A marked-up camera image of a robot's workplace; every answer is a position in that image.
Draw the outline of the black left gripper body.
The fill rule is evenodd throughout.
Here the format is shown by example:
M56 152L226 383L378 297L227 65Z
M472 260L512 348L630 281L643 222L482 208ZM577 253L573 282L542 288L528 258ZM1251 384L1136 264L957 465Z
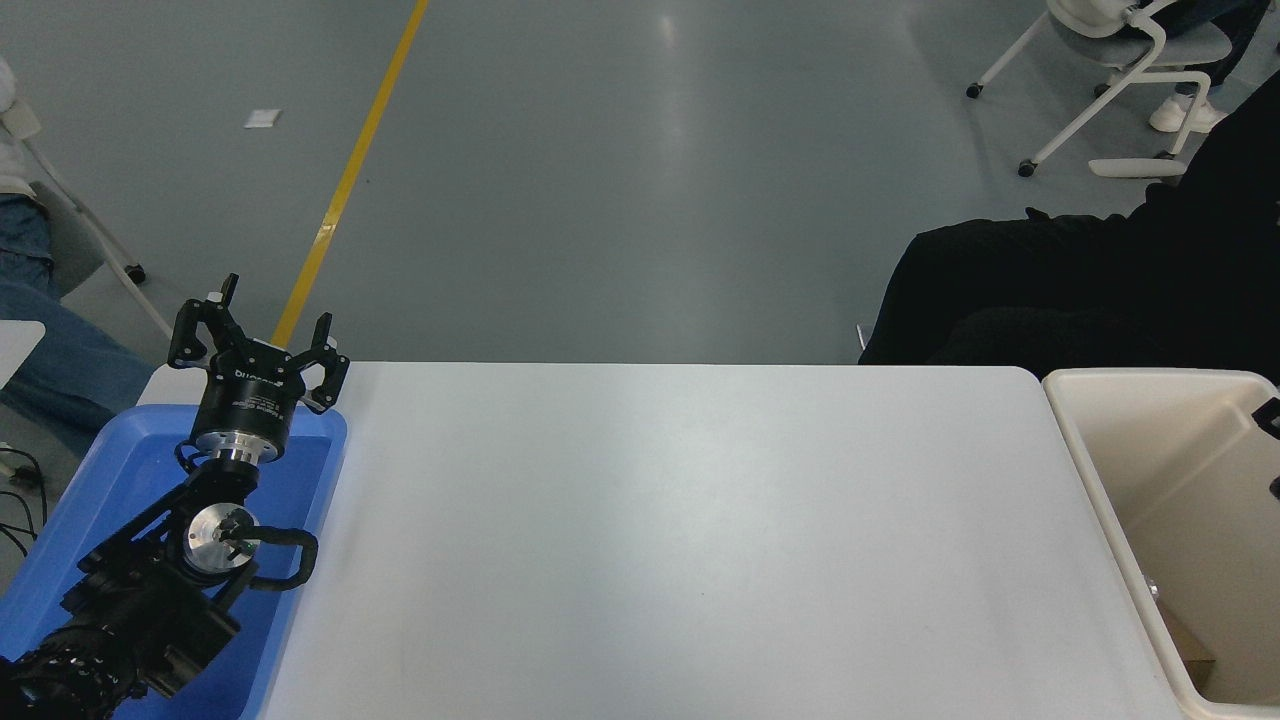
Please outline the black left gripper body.
M209 363L193 441L210 443L220 433L241 433L285 443L305 389L300 366L283 348L256 341L220 348Z

